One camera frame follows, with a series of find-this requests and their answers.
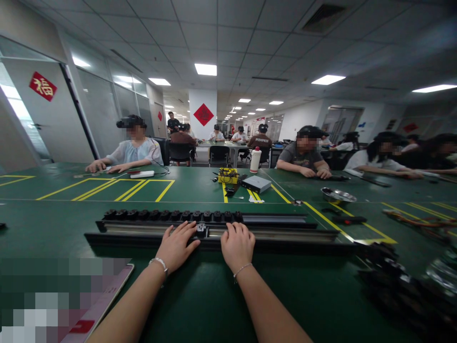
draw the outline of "white bottle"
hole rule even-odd
[[[259,147],[256,147],[255,150],[251,152],[251,165],[250,165],[250,172],[253,174],[257,174],[258,164],[260,163],[260,156],[262,152],[260,151]]]

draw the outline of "black office chair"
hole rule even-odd
[[[185,143],[169,143],[170,146],[170,161],[173,162],[187,162],[190,161],[192,166],[191,153],[194,148],[190,144]]]
[[[170,140],[162,137],[152,137],[153,140],[159,143],[160,153],[162,154],[162,161],[164,166],[170,165]]]
[[[225,146],[213,145],[209,148],[209,166],[211,164],[223,164],[225,167],[229,164],[230,148]]]

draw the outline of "brown shirt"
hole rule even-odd
[[[172,143],[183,143],[183,144],[190,144],[190,145],[196,145],[195,139],[190,137],[187,133],[185,132],[175,132],[170,135],[171,142]]]
[[[252,136],[248,142],[249,147],[267,147],[271,148],[273,142],[267,135],[255,135]]]

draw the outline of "air vent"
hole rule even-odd
[[[126,63],[128,63],[129,65],[131,65],[133,68],[135,68],[136,70],[138,70],[140,73],[143,73],[139,68],[137,68],[134,64],[132,64],[128,59],[126,59],[124,56],[122,56],[120,53],[118,53],[116,50],[114,49],[111,49],[111,51],[113,53],[115,53],[116,55],[118,55],[120,58],[122,58]]]
[[[302,30],[306,32],[325,33],[346,12],[346,7],[323,4],[307,21]]]

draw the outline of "red diamond decoration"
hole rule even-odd
[[[205,126],[211,119],[213,119],[214,114],[211,113],[205,104],[202,104],[200,108],[195,111],[194,116],[203,126]]]

